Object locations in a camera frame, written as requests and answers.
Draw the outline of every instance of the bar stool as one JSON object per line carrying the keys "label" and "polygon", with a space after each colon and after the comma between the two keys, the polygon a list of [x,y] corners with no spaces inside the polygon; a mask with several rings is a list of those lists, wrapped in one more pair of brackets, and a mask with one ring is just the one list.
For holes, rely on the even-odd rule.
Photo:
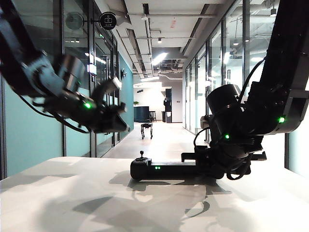
{"label": "bar stool", "polygon": [[155,111],[149,111],[149,118],[152,122],[156,121]]}

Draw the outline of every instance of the sign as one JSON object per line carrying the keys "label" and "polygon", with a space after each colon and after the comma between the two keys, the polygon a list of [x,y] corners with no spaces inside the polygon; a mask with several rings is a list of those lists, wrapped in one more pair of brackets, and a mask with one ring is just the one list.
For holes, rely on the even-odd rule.
{"label": "sign", "polygon": [[98,18],[100,26],[106,30],[112,30],[116,27],[117,19],[113,12],[104,12]]}

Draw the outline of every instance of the glass partition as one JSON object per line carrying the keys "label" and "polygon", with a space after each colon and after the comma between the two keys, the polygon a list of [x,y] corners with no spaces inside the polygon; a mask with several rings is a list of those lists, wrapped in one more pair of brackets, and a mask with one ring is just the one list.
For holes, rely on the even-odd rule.
{"label": "glass partition", "polygon": [[[278,6],[279,1],[276,1],[274,6],[250,4],[250,40],[246,41],[250,53],[250,71],[266,56],[272,29],[276,20],[275,15],[271,15],[270,11],[273,7],[278,9]],[[247,95],[252,81],[260,80],[263,66],[264,63],[252,75],[246,88]]]}
{"label": "glass partition", "polygon": [[[98,82],[111,77],[111,50],[104,35],[100,31],[95,31],[96,66]],[[113,97],[105,94],[103,100],[108,104],[113,104]],[[113,133],[97,133],[97,157],[102,157],[112,147]]]}
{"label": "glass partition", "polygon": [[190,131],[192,133],[195,133],[195,89],[196,89],[196,83],[195,83],[195,59],[192,60],[190,64]]}
{"label": "glass partition", "polygon": [[[89,47],[88,47],[88,22],[84,22],[80,27],[71,24],[71,14],[79,14],[88,20],[88,1],[87,0],[64,0],[64,47],[65,53],[73,55],[80,59],[85,67],[89,64]],[[89,73],[85,70],[84,75],[80,79],[80,88],[78,91],[89,96]],[[68,120],[69,123],[78,126],[78,123]],[[90,135],[83,134],[66,127],[67,156],[90,156]]]}
{"label": "glass partition", "polygon": [[[36,48],[46,51],[48,59],[53,62],[61,53],[59,1],[14,0],[14,4]],[[45,160],[61,157],[63,155],[61,124],[30,109],[7,83],[2,91],[5,92],[3,129],[5,129],[6,163],[2,163],[1,166],[7,170],[7,175],[14,175]],[[29,97],[25,98],[28,102],[32,101]]]}
{"label": "glass partition", "polygon": [[197,54],[197,109],[196,121],[198,131],[201,130],[200,118],[206,114],[206,45]]}
{"label": "glass partition", "polygon": [[190,130],[190,66],[185,70],[185,127]]}
{"label": "glass partition", "polygon": [[224,84],[238,85],[242,89],[242,0],[238,1],[225,17],[226,34],[224,39],[225,65]]}
{"label": "glass partition", "polygon": [[220,87],[222,84],[221,75],[221,24],[214,30],[210,38],[210,67],[211,72],[209,73],[208,80],[211,82],[210,89],[213,91],[215,88]]}

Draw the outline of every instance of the ceiling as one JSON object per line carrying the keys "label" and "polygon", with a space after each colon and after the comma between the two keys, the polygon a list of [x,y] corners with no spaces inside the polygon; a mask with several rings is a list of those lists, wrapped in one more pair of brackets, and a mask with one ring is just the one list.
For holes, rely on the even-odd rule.
{"label": "ceiling", "polygon": [[[165,75],[180,81],[189,44],[226,0],[97,0],[116,13],[117,33],[139,78]],[[153,59],[168,53],[158,65]]]}

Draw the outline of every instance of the white wall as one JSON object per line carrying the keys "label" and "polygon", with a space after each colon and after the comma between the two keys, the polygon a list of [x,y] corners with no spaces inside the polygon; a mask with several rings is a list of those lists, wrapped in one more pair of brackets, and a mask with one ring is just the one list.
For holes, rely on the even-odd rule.
{"label": "white wall", "polygon": [[149,106],[150,111],[155,111],[156,119],[162,120],[162,111],[165,110],[163,105],[164,95],[158,88],[143,88],[143,92],[137,93],[141,88],[135,88],[134,101],[139,102],[139,106]]}
{"label": "white wall", "polygon": [[[183,90],[181,81],[169,83],[172,86],[172,122],[183,121]],[[134,89],[134,101],[139,106],[149,106],[150,111],[155,111],[156,119],[162,120],[162,111],[165,110],[163,101],[165,95],[157,88],[143,88],[143,92],[137,93],[141,88]]]}

